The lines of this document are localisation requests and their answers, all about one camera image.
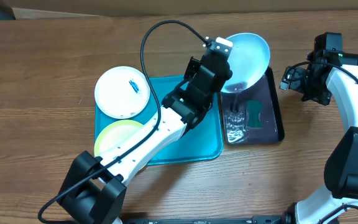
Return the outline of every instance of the wooden surface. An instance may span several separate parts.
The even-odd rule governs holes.
[[[358,10],[358,0],[0,0],[11,7],[99,16]]]
[[[118,65],[140,69],[143,35],[164,19],[189,23],[203,36],[260,34],[271,48],[276,85],[326,31],[342,32],[344,50],[358,54],[358,11],[0,21],[0,223],[37,223],[72,160],[93,151],[97,79]],[[191,56],[201,57],[201,44],[180,26],[158,28],[145,48],[150,76],[183,73]],[[281,214],[309,196],[343,136],[341,119],[335,101],[302,103],[300,94],[280,90],[278,98],[283,142],[225,146],[213,161],[148,167],[130,184],[123,212],[239,218]],[[46,217],[68,215],[54,205]],[[341,221],[358,223],[358,212]]]

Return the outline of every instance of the blue tray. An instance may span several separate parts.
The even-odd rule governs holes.
[[[150,79],[160,102],[163,97],[172,91],[182,80],[183,75]],[[155,101],[150,95],[149,103],[145,109],[132,119],[145,124],[156,112]],[[117,121],[117,119],[105,115],[96,105],[94,121],[95,140],[106,126],[115,121]],[[181,139],[162,149],[150,160],[148,165],[215,159],[220,155],[222,150],[223,135],[221,118],[219,115],[218,98],[215,95],[213,107],[207,112],[204,120],[195,129],[186,133]]]

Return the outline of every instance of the wall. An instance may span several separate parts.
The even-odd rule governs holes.
[[[99,16],[358,9],[358,0],[0,0],[10,7]]]

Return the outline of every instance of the cable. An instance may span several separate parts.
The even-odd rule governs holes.
[[[140,64],[142,65],[142,71],[143,74],[146,78],[147,84],[150,87],[150,92],[153,95],[153,98],[155,100],[155,103],[157,104],[157,122],[155,124],[155,126],[153,127],[153,129],[142,139],[140,140],[138,143],[136,143],[134,146],[132,146],[130,149],[128,149],[125,153],[123,153],[120,156],[117,156],[113,161],[111,161],[110,163],[108,163],[107,165],[105,165],[102,169],[96,171],[95,173],[85,177],[84,179],[80,180],[78,183],[76,183],[75,185],[69,187],[68,189],[66,189],[65,191],[63,191],[62,193],[56,195],[56,197],[52,198],[51,200],[49,200],[49,202],[47,202],[45,205],[42,206],[42,208],[39,210],[38,212],[38,220],[42,223],[62,223],[62,224],[68,224],[68,223],[76,223],[74,221],[68,221],[68,220],[64,220],[64,221],[58,221],[58,220],[46,220],[44,218],[42,218],[42,214],[44,213],[44,211],[51,206],[53,203],[55,203],[57,200],[61,199],[62,197],[64,197],[66,194],[68,194],[69,192],[71,192],[72,190],[74,190],[75,188],[81,186],[82,184],[84,184],[85,182],[89,181],[90,179],[97,177],[99,174],[101,174],[102,172],[106,171],[108,168],[110,168],[112,165],[114,165],[115,163],[117,163],[118,161],[120,161],[121,159],[123,159],[124,157],[126,157],[129,153],[131,153],[133,150],[135,150],[137,147],[139,147],[140,145],[142,145],[144,142],[146,142],[146,140],[148,140],[149,137],[151,137],[151,135],[153,135],[153,133],[157,130],[160,121],[161,121],[161,108],[160,108],[160,102],[157,98],[157,94],[154,91],[154,88],[150,82],[150,78],[146,72],[146,68],[144,65],[144,45],[146,43],[147,38],[149,37],[150,33],[157,27],[159,27],[160,25],[163,24],[169,24],[169,23],[175,23],[175,24],[179,24],[181,26],[186,27],[187,29],[189,29],[190,31],[192,31],[192,33],[194,33],[198,38],[200,38],[206,45],[209,45],[208,41],[205,40],[201,35],[199,35],[199,33],[197,33],[193,28],[191,28],[189,25],[180,22],[180,21],[175,21],[175,20],[167,20],[167,21],[162,21],[157,23],[156,25],[154,25],[153,27],[151,27],[149,29],[149,31],[147,31],[147,33],[145,34],[143,41],[142,41],[142,45],[140,46]]]
[[[354,76],[352,73],[350,73],[349,71],[347,71],[345,68],[342,68],[341,66],[339,65],[334,65],[332,63],[327,63],[327,62],[301,62],[301,63],[298,63],[294,66],[292,66],[290,69],[288,69],[285,73],[284,73],[284,78],[290,82],[295,82],[295,81],[299,81],[299,80],[302,80],[306,77],[300,77],[300,78],[295,78],[293,80],[290,80],[290,79],[287,79],[287,75],[288,73],[291,71],[291,70],[294,70],[296,67],[299,67],[301,65],[327,65],[327,66],[330,66],[330,67],[333,67],[333,68],[337,68],[338,70],[344,72],[346,75],[349,75],[357,84],[358,84],[358,78],[356,76]]]
[[[332,212],[330,212],[328,215],[326,215],[324,218],[320,219],[320,221],[318,222],[318,224],[323,224],[325,221],[327,221],[328,219],[330,219],[332,216],[334,216],[335,214],[337,214],[338,212],[340,212],[342,209],[345,210],[347,212],[348,208],[354,208],[356,210],[358,210],[358,206],[356,205],[348,205],[348,204],[343,204],[340,207],[338,207],[337,209],[333,210]]]

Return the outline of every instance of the black cable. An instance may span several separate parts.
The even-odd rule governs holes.
[[[76,223],[74,221],[68,221],[68,220],[64,220],[64,221],[58,221],[58,220],[46,220],[44,218],[42,218],[42,214],[44,213],[44,211],[51,206],[53,203],[55,203],[57,200],[61,199],[62,197],[64,197],[66,194],[68,194],[69,192],[71,192],[72,190],[74,190],[75,188],[81,186],[82,184],[84,184],[85,182],[87,182],[88,180],[97,177],[99,174],[101,174],[102,172],[106,171],[109,167],[111,167],[112,165],[114,165],[115,163],[119,162],[121,159],[123,159],[124,157],[126,157],[129,153],[131,153],[133,150],[135,150],[137,147],[139,147],[141,144],[143,144],[144,142],[146,142],[146,140],[148,140],[149,137],[151,137],[151,135],[153,135],[153,133],[157,130],[160,121],[161,121],[161,108],[160,108],[160,102],[157,98],[157,94],[154,91],[154,88],[150,82],[150,78],[146,72],[146,68],[144,65],[144,45],[146,43],[146,40],[148,38],[148,36],[150,35],[150,33],[157,27],[159,27],[160,25],[163,24],[169,24],[169,23],[175,23],[175,24],[179,24],[181,26],[186,27],[187,29],[189,29],[190,31],[192,31],[192,33],[194,33],[198,38],[200,38],[206,45],[209,45],[208,41],[206,41],[201,35],[199,35],[199,33],[197,33],[193,28],[191,28],[189,25],[180,22],[180,21],[175,21],[175,20],[168,20],[168,21],[162,21],[157,23],[156,25],[154,25],[153,27],[151,27],[149,29],[149,31],[147,31],[147,33],[145,34],[143,41],[142,41],[142,45],[140,46],[140,64],[142,65],[142,71],[144,76],[146,77],[146,81],[147,84],[149,84],[150,87],[150,92],[152,93],[155,103],[157,104],[157,122],[155,124],[155,126],[153,127],[153,129],[146,135],[146,137],[144,137],[142,140],[140,140],[138,143],[136,143],[136,145],[132,146],[130,149],[128,149],[125,153],[123,153],[120,156],[117,156],[113,161],[111,161],[110,163],[108,163],[107,165],[105,165],[102,169],[96,171],[95,173],[85,177],[84,179],[80,180],[78,183],[76,183],[75,185],[69,187],[68,189],[66,189],[65,191],[63,191],[62,193],[58,194],[56,197],[54,197],[53,199],[49,200],[49,202],[47,202],[45,205],[43,205],[43,207],[39,210],[38,212],[38,220],[42,223]]]
[[[330,66],[330,67],[334,67],[334,68],[337,68],[338,70],[344,72],[346,75],[349,75],[357,84],[358,84],[358,78],[355,77],[352,73],[350,73],[349,71],[347,71],[345,68],[342,68],[341,66],[339,65],[334,65],[334,64],[331,64],[331,63],[327,63],[327,62],[301,62],[301,63],[298,63],[294,66],[292,66],[291,68],[289,68],[285,73],[284,73],[284,78],[290,82],[295,82],[295,81],[299,81],[299,80],[302,80],[306,77],[300,77],[300,78],[295,78],[295,79],[287,79],[287,75],[288,73],[291,71],[291,70],[294,70],[296,67],[299,67],[301,65],[327,65],[327,66]]]
[[[326,215],[324,218],[320,219],[318,224],[323,224],[325,221],[327,221],[328,219],[330,219],[332,216],[336,215],[338,212],[340,212],[341,210],[345,210],[347,211],[348,208],[354,208],[356,210],[358,210],[358,206],[356,205],[348,205],[348,204],[343,204],[340,207],[338,207],[337,209],[333,210],[332,212],[330,212],[328,215]]]

